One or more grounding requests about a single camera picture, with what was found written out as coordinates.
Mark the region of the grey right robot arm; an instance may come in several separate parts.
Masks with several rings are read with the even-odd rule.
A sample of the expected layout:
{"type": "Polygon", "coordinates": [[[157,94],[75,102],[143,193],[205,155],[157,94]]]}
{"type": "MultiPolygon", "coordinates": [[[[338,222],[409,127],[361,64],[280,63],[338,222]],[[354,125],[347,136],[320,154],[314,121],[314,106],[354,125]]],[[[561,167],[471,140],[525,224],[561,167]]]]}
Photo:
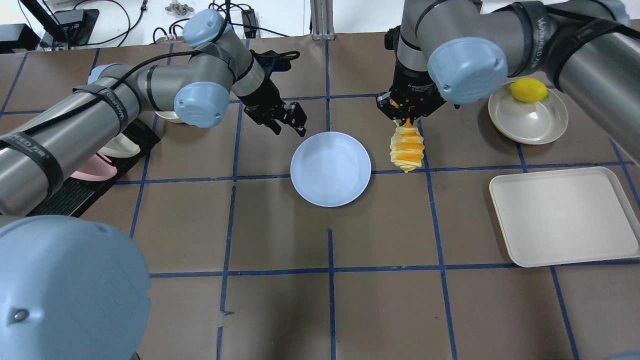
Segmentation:
{"type": "Polygon", "coordinates": [[[375,101],[398,125],[543,71],[639,162],[639,32],[619,0],[515,1],[485,14],[475,0],[406,0],[384,43],[394,76],[375,101]]]}

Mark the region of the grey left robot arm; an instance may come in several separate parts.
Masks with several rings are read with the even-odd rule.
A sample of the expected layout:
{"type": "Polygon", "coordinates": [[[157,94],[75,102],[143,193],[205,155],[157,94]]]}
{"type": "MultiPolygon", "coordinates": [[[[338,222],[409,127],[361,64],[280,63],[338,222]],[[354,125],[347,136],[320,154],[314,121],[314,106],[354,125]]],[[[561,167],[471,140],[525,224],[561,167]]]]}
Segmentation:
{"type": "Polygon", "coordinates": [[[3,134],[1,214],[29,214],[142,112],[173,112],[187,125],[208,129],[221,123],[234,95],[257,125],[277,135],[282,125],[306,134],[304,110],[286,104],[271,80],[273,72],[291,69],[298,51],[250,50],[211,8],[194,14],[182,35],[190,49],[176,56],[189,57],[187,64],[159,64],[171,57],[163,54],[137,65],[98,66],[88,84],[3,134]]]}

